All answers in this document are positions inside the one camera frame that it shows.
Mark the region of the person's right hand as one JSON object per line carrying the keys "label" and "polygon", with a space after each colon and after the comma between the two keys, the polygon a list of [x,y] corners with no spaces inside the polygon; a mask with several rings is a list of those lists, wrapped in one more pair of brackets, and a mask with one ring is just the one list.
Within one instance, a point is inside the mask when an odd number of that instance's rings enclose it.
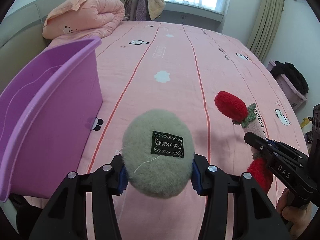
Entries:
{"label": "person's right hand", "polygon": [[285,188],[277,202],[276,210],[285,220],[293,223],[290,237],[291,239],[297,239],[311,222],[312,203],[309,203],[304,210],[289,206],[287,203],[289,193],[289,189]]}

